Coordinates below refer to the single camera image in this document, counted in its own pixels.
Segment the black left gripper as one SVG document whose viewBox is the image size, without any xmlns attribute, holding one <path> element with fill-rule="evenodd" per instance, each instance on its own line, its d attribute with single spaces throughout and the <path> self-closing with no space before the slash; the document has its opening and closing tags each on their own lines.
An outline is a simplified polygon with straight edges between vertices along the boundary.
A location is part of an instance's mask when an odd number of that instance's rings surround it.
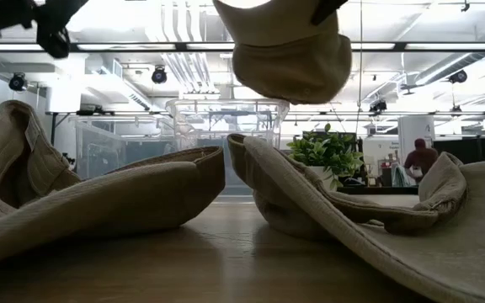
<svg viewBox="0 0 485 303">
<path fill-rule="evenodd" d="M 13 0 L 17 6 L 19 24 L 30 29 L 33 22 L 43 24 L 48 32 L 37 29 L 36 43 L 46 53 L 55 59 L 64 59 L 69 56 L 71 40 L 66 28 L 71 17 L 77 13 L 89 0 L 44 0 L 38 4 L 35 0 Z"/>
</svg>

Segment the beige bucket hat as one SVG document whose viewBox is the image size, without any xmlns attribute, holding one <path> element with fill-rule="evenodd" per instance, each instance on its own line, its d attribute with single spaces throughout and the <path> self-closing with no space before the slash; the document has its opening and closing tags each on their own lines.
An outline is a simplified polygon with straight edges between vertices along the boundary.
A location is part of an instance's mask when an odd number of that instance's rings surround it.
<svg viewBox="0 0 485 303">
<path fill-rule="evenodd" d="M 412 206 L 326 189 L 309 167 L 253 136 L 227 138 L 232 166 L 277 231 L 336 239 L 399 284 L 440 303 L 485 303 L 485 162 L 440 154 Z"/>
<path fill-rule="evenodd" d="M 29 104 L 0 104 L 0 261 L 63 237 L 179 227 L 224 186 L 219 146 L 147 158 L 83 180 L 47 140 Z"/>
<path fill-rule="evenodd" d="M 233 39 L 236 79 L 267 98 L 325 104 L 344 87 L 352 68 L 350 39 L 338 11 L 311 24 L 318 0 L 212 0 Z"/>
</svg>

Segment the clear plastic storage bin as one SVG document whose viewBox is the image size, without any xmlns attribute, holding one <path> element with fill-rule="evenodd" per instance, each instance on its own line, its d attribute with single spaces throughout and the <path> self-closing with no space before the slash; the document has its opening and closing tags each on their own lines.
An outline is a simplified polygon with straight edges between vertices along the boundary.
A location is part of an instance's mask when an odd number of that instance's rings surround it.
<svg viewBox="0 0 485 303">
<path fill-rule="evenodd" d="M 237 200 L 252 190 L 236 175 L 227 146 L 232 133 L 257 136 L 280 145 L 281 123 L 289 112 L 286 101 L 275 99 L 175 99 L 167 102 L 179 150 L 203 146 L 224 148 L 226 187 L 222 196 Z"/>
<path fill-rule="evenodd" d="M 95 178 L 150 157 L 177 151 L 170 120 L 155 116 L 80 116 L 76 127 L 76 173 Z"/>
</svg>

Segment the green leafy plant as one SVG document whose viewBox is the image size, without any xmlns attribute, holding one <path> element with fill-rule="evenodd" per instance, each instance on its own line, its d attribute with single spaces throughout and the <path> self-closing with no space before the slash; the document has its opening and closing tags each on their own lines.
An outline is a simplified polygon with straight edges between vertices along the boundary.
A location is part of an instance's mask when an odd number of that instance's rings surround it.
<svg viewBox="0 0 485 303">
<path fill-rule="evenodd" d="M 355 135 L 332 131 L 330 124 L 325 125 L 324 131 L 307 131 L 302 137 L 294 137 L 287 146 L 290 157 L 297 162 L 330 171 L 337 178 L 336 189 L 343 187 L 343 181 L 352 178 L 364 164 Z"/>
</svg>

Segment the white round pillar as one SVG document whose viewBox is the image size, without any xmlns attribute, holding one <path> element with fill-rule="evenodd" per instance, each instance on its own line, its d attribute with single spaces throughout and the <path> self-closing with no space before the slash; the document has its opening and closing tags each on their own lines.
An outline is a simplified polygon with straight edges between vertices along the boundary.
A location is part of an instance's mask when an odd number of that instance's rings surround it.
<svg viewBox="0 0 485 303">
<path fill-rule="evenodd" d="M 415 149 L 414 142 L 423 139 L 427 147 L 435 139 L 434 117 L 432 115 L 409 115 L 398 119 L 398 141 L 400 163 L 404 164 L 408 154 Z"/>
</svg>

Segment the white plant pot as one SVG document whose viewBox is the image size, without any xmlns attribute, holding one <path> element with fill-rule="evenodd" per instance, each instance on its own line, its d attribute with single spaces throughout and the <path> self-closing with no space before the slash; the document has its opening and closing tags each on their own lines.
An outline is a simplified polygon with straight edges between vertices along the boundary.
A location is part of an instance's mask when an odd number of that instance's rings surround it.
<svg viewBox="0 0 485 303">
<path fill-rule="evenodd" d="M 321 179 L 326 189 L 335 190 L 338 187 L 337 178 L 324 167 L 310 166 L 310 169 Z"/>
</svg>

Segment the person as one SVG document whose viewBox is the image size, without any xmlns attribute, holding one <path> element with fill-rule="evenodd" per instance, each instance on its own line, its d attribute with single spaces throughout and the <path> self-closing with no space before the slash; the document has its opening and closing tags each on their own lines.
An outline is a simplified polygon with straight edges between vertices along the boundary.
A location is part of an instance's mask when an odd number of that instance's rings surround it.
<svg viewBox="0 0 485 303">
<path fill-rule="evenodd" d="M 414 141 L 414 147 L 415 149 L 408 154 L 403 167 L 410 178 L 413 178 L 416 183 L 420 183 L 439 155 L 435 149 L 427 147 L 426 141 L 422 138 Z M 415 168 L 420 169 L 420 175 L 413 173 Z"/>
</svg>

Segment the black background table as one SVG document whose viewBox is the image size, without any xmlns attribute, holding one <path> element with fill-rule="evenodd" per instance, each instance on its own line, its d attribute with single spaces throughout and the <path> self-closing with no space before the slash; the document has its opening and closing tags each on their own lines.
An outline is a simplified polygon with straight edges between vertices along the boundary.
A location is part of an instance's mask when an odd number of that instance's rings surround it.
<svg viewBox="0 0 485 303">
<path fill-rule="evenodd" d="M 341 187 L 337 191 L 353 195 L 418 195 L 417 187 Z"/>
</svg>

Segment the silver ceiling duct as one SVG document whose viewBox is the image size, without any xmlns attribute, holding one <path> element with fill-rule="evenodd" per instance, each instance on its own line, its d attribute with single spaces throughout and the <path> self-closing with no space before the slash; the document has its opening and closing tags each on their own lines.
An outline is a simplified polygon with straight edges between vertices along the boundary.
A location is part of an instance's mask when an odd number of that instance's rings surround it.
<svg viewBox="0 0 485 303">
<path fill-rule="evenodd" d="M 485 58 L 485 51 L 482 52 L 468 52 L 464 54 L 455 53 L 447 56 L 444 60 L 439 61 L 430 68 L 420 72 L 414 78 L 416 86 L 429 85 L 432 82 L 439 81 L 448 77 L 463 68 L 480 61 Z"/>
</svg>

